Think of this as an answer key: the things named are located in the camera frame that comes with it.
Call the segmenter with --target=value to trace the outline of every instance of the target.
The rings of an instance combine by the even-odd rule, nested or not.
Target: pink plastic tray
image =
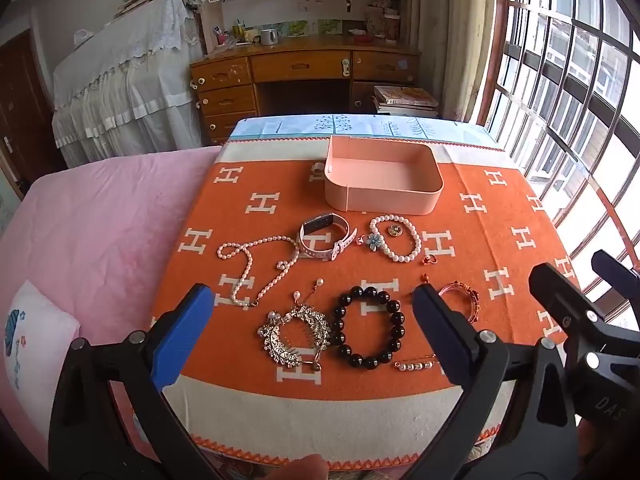
[[[426,215],[444,183],[429,146],[386,139],[331,137],[324,196],[340,211]]]

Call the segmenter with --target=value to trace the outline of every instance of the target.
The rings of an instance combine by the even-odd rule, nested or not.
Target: jewelry
[[[246,277],[249,275],[249,270],[251,269],[251,265],[254,262],[254,258],[251,256],[251,253],[249,252],[248,247],[253,247],[259,244],[263,244],[265,242],[274,242],[276,240],[287,241],[295,247],[293,258],[291,259],[290,262],[286,262],[284,260],[281,260],[278,262],[278,264],[276,265],[276,268],[278,270],[281,270],[282,272],[278,274],[273,280],[271,280],[271,282],[269,282],[269,284],[265,286],[263,290],[258,292],[258,297],[255,299],[253,303],[247,303],[245,301],[238,300],[238,298],[236,298],[236,294],[238,293],[238,290],[240,290],[240,287],[242,287],[242,282],[244,282]],[[235,249],[231,251],[229,254],[222,254],[223,249],[227,247],[235,247]],[[247,264],[246,264],[246,268],[244,269],[244,272],[242,273],[242,276],[238,280],[238,284],[234,287],[234,290],[231,291],[231,301],[233,301],[234,304],[239,306],[258,306],[258,302],[260,301],[260,299],[267,293],[267,291],[273,285],[275,285],[282,278],[284,278],[284,276],[289,272],[289,269],[291,268],[291,266],[295,264],[296,261],[298,260],[298,256],[300,256],[300,248],[298,247],[297,242],[293,238],[289,238],[288,236],[270,236],[268,238],[260,238],[255,242],[249,242],[247,244],[236,244],[236,243],[222,244],[220,245],[220,247],[218,247],[218,257],[223,260],[227,260],[229,258],[233,258],[234,256],[236,256],[236,254],[238,254],[240,251],[246,254]]]
[[[469,314],[467,321],[469,323],[475,323],[476,321],[478,321],[478,314],[480,312],[480,299],[478,298],[478,291],[473,290],[470,286],[465,285],[465,283],[460,283],[456,280],[453,283],[448,283],[447,285],[443,286],[438,292],[438,295],[442,297],[443,294],[449,292],[450,290],[459,290],[464,294],[468,294],[469,298],[471,298],[471,313]]]
[[[342,240],[338,240],[332,249],[327,249],[325,251],[317,251],[305,244],[305,236],[311,233],[315,233],[320,229],[325,227],[329,227],[332,224],[336,224],[344,229],[344,237]],[[311,220],[307,220],[300,227],[300,232],[298,234],[298,243],[300,244],[300,250],[305,253],[307,256],[311,256],[312,258],[320,258],[323,260],[331,260],[334,261],[338,254],[340,254],[343,250],[345,250],[353,239],[356,237],[358,233],[357,229],[353,230],[353,233],[349,233],[349,223],[342,218],[340,215],[336,213],[325,213],[323,215],[312,218]]]
[[[437,263],[438,263],[438,257],[435,254],[428,254],[422,259],[423,265],[437,264]]]
[[[346,337],[342,331],[344,329],[343,318],[351,301],[357,298],[375,299],[379,304],[386,305],[386,310],[391,314],[391,323],[393,324],[391,339],[386,344],[386,348],[377,356],[363,358],[360,354],[352,353],[351,347],[345,343]],[[393,357],[392,353],[400,349],[400,339],[404,336],[403,323],[404,314],[400,312],[400,302],[392,300],[388,292],[384,290],[378,292],[374,286],[368,286],[364,290],[359,286],[354,286],[347,294],[341,294],[338,297],[338,306],[334,308],[334,321],[331,323],[333,330],[331,344],[338,347],[338,354],[340,357],[347,359],[351,367],[360,368],[364,366],[369,370],[375,370],[379,363],[390,362]]]
[[[324,280],[319,278],[316,281],[316,285],[313,290],[307,295],[302,303],[298,302],[300,298],[300,291],[297,290],[294,292],[294,306],[292,309],[284,316],[281,316],[272,310],[267,314],[267,322],[258,329],[258,335],[264,339],[264,349],[269,353],[274,361],[286,366],[287,368],[311,365],[313,370],[316,372],[322,369],[318,361],[322,350],[325,350],[329,346],[331,329],[327,323],[326,316],[317,310],[314,310],[313,306],[306,304],[306,302],[323,283]],[[314,336],[314,347],[316,348],[316,355],[312,361],[300,361],[298,359],[300,354],[293,349],[290,344],[284,344],[280,338],[281,327],[293,319],[303,321],[311,329]]]
[[[408,363],[407,361],[396,361],[394,363],[394,368],[399,372],[430,370],[431,368],[433,368],[433,365],[439,363],[439,361],[426,361],[426,359],[433,359],[434,357],[436,357],[436,354],[427,355],[425,357],[421,357],[418,362],[414,363]]]
[[[411,236],[414,238],[415,248],[412,251],[412,253],[409,254],[408,256],[398,256],[395,252],[389,249],[389,246],[385,242],[385,238],[383,237],[383,235],[380,234],[380,231],[378,230],[378,227],[377,227],[378,222],[388,222],[389,220],[393,220],[395,222],[402,222],[409,229]],[[393,227],[400,227],[400,234],[402,233],[401,226],[391,226],[389,229]],[[422,249],[422,241],[420,240],[420,235],[418,234],[418,231],[416,230],[415,226],[411,223],[411,221],[408,218],[405,218],[403,216],[398,216],[398,215],[378,216],[369,223],[369,228],[371,229],[371,234],[368,235],[367,237],[361,237],[358,245],[361,245],[363,243],[367,244],[369,246],[369,249],[371,249],[372,251],[376,251],[377,249],[382,249],[382,252],[385,253],[386,256],[388,256],[395,262],[401,262],[401,263],[412,262],[415,260],[415,257],[420,253],[420,250]]]
[[[402,234],[402,226],[398,224],[391,224],[388,228],[386,228],[386,232],[389,233],[390,236],[395,238]]]

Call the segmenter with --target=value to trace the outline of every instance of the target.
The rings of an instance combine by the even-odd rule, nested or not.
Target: black bead bracelet
[[[344,319],[347,313],[347,307],[351,301],[358,298],[367,298],[375,300],[379,304],[385,305],[386,310],[391,314],[391,339],[386,344],[386,348],[377,356],[362,357],[360,354],[354,354],[351,347],[346,344],[344,335]],[[404,336],[404,314],[400,312],[400,302],[392,300],[388,292],[378,290],[374,286],[368,286],[362,290],[359,286],[354,286],[347,294],[341,294],[338,297],[338,306],[334,308],[334,320],[331,323],[333,333],[331,335],[331,343],[338,347],[338,355],[347,359],[353,368],[365,367],[369,370],[375,370],[379,363],[388,363],[391,361],[393,352],[397,352],[400,347],[400,338]]]

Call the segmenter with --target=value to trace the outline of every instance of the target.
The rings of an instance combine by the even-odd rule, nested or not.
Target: pearl necklace
[[[389,221],[402,222],[407,227],[407,229],[409,229],[411,236],[414,238],[415,248],[413,252],[408,256],[398,256],[395,252],[389,249],[389,246],[385,242],[385,237],[383,237],[383,235],[380,234],[380,231],[377,228],[378,222],[389,222]],[[398,215],[378,216],[369,223],[369,228],[371,229],[371,234],[369,235],[369,237],[363,240],[363,243],[366,243],[369,246],[369,249],[371,249],[372,251],[375,251],[377,248],[382,249],[382,252],[385,253],[386,256],[388,256],[395,262],[401,262],[401,263],[412,262],[415,260],[416,256],[420,253],[420,250],[422,249],[422,241],[420,240],[420,235],[418,234],[418,231],[416,230],[415,226],[409,221],[409,219],[403,216],[398,216]]]
[[[258,297],[253,303],[246,303],[244,301],[238,300],[238,298],[236,298],[236,294],[238,294],[240,287],[242,287],[242,282],[244,282],[246,277],[249,275],[249,270],[251,270],[251,265],[254,262],[254,257],[249,252],[248,247],[253,247],[259,244],[263,244],[265,242],[274,242],[276,240],[285,240],[291,243],[296,248],[293,254],[293,258],[291,259],[290,262],[286,262],[284,260],[281,260],[278,262],[278,264],[276,265],[276,268],[278,270],[281,270],[282,272],[278,274],[273,280],[271,280],[268,283],[268,285],[266,285],[263,288],[263,290],[258,292]],[[235,247],[235,249],[231,251],[229,254],[222,254],[222,251],[227,247]],[[296,261],[298,260],[298,256],[300,256],[300,248],[298,247],[298,243],[293,238],[289,238],[288,236],[270,236],[268,238],[260,238],[259,240],[256,240],[254,242],[249,242],[247,244],[236,244],[236,243],[222,244],[220,245],[220,247],[218,247],[218,257],[221,258],[222,260],[226,260],[228,258],[233,258],[240,251],[246,254],[247,264],[246,264],[246,268],[244,269],[244,272],[242,273],[242,277],[238,280],[238,284],[234,287],[234,290],[231,292],[231,301],[233,301],[234,304],[239,306],[258,306],[258,302],[267,293],[267,291],[273,285],[278,283],[282,278],[284,278],[284,276],[289,272],[289,269],[291,268],[291,266],[295,264]]]

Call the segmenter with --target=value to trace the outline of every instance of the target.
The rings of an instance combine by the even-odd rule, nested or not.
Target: beige curtain
[[[443,119],[469,121],[492,41],[495,0],[408,0],[408,39],[420,57],[420,85]]]

